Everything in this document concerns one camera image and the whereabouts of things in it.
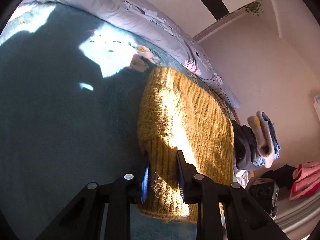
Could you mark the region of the mustard yellow knit sweater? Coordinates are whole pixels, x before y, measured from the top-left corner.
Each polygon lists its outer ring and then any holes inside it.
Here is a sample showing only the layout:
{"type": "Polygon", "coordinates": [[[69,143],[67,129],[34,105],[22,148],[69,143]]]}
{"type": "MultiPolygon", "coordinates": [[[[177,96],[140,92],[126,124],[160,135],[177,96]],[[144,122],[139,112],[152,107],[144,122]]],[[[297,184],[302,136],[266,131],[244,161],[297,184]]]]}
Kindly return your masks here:
{"type": "Polygon", "coordinates": [[[196,223],[197,206],[183,202],[176,153],[214,182],[233,180],[234,133],[218,101],[187,76],[157,67],[141,99],[138,140],[150,163],[150,190],[140,213],[165,221],[196,223]]]}

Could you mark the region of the black cloth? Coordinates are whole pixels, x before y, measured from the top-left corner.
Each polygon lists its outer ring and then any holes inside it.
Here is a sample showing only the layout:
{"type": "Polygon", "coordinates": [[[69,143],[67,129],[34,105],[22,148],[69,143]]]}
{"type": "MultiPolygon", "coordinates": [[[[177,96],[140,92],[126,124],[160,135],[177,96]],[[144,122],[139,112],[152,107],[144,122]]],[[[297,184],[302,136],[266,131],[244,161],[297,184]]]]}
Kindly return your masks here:
{"type": "Polygon", "coordinates": [[[296,169],[296,167],[285,164],[281,168],[265,172],[261,178],[272,179],[276,182],[279,188],[286,187],[288,190],[290,190],[295,181],[293,179],[293,172],[296,169]]]}

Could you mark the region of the pink red cloth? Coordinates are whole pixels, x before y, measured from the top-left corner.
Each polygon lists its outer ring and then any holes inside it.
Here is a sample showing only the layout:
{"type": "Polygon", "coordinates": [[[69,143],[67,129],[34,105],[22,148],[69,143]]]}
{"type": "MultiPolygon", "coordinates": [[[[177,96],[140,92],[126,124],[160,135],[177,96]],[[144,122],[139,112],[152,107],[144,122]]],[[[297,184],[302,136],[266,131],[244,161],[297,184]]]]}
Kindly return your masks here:
{"type": "Polygon", "coordinates": [[[299,164],[292,178],[294,183],[289,196],[290,201],[315,194],[319,189],[319,163],[312,161],[299,164]]]}

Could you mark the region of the dark grey folded garment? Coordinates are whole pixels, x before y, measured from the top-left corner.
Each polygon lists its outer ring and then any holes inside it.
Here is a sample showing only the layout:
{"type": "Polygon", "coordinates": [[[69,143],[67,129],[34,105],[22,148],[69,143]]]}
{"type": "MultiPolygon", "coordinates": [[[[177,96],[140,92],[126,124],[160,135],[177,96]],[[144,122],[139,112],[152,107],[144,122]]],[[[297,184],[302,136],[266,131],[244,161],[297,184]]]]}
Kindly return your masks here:
{"type": "Polygon", "coordinates": [[[232,120],[234,133],[235,162],[238,170],[254,171],[258,166],[260,158],[257,140],[249,126],[239,125],[232,120]]]}

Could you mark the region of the cream fleece folded garment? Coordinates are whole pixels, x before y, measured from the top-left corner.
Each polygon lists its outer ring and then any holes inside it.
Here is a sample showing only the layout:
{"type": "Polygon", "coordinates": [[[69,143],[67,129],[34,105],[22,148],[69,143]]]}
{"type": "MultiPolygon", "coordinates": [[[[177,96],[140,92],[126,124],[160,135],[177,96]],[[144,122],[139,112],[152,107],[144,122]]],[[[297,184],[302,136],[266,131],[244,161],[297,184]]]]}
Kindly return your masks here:
{"type": "Polygon", "coordinates": [[[249,126],[251,127],[256,141],[257,150],[259,155],[264,160],[264,166],[270,168],[274,161],[274,144],[271,137],[267,122],[263,119],[261,111],[257,111],[256,115],[250,116],[247,119],[249,126]]]}

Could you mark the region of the teal floral plush blanket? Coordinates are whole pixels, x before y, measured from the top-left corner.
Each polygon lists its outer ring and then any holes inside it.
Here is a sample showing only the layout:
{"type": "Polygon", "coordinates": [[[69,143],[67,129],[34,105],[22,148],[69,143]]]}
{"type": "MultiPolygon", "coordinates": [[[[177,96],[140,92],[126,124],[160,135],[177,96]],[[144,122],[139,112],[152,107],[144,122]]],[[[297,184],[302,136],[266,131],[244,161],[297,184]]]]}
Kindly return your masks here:
{"type": "Polygon", "coordinates": [[[152,70],[210,90],[162,49],[60,3],[20,5],[1,33],[1,211],[35,239],[89,182],[142,163],[137,120],[152,70]]]}

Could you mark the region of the green hanging plant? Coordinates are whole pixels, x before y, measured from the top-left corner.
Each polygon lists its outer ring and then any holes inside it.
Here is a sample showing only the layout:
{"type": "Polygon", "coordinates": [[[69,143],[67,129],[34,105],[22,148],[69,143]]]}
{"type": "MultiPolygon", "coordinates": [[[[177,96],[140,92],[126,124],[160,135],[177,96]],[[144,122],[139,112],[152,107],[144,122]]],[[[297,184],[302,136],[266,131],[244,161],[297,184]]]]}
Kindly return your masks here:
{"type": "Polygon", "coordinates": [[[259,14],[261,12],[264,12],[262,8],[262,4],[258,1],[251,2],[245,6],[245,12],[251,14],[251,15],[256,15],[259,17],[259,14]]]}

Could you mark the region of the light blue floral duvet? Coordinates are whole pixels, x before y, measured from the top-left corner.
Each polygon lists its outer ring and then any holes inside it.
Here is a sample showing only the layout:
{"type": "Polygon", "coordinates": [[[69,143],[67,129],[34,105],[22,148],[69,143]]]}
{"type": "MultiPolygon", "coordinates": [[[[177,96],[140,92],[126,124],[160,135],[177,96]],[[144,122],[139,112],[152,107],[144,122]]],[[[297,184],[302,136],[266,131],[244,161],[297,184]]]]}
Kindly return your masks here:
{"type": "Polygon", "coordinates": [[[197,75],[225,102],[235,109],[240,101],[213,67],[202,47],[173,20],[146,0],[23,0],[58,2],[84,10],[166,51],[181,65],[197,75]]]}

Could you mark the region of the wall picture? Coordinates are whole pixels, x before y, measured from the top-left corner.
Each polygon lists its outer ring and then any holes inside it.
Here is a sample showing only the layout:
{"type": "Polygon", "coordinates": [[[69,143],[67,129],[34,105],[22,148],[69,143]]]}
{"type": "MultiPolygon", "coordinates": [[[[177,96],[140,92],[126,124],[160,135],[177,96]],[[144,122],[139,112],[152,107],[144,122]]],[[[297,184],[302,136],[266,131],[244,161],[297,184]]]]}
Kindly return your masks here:
{"type": "Polygon", "coordinates": [[[317,94],[313,97],[313,106],[315,108],[316,114],[320,120],[320,95],[317,94]]]}

